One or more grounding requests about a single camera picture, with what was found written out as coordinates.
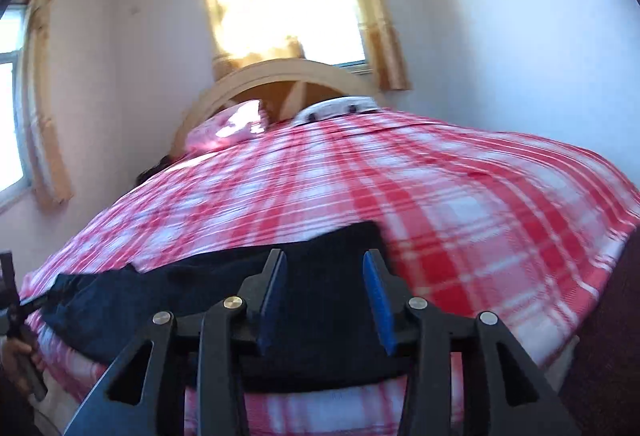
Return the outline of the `left hand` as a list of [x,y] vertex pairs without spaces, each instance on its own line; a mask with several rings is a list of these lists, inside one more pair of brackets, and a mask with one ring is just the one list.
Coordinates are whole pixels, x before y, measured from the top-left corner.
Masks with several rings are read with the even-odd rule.
[[39,345],[34,346],[18,340],[17,338],[2,338],[1,340],[1,364],[6,371],[9,380],[25,396],[32,393],[32,386],[29,385],[26,376],[21,370],[18,356],[27,356],[39,372],[44,369],[44,363],[39,352]]

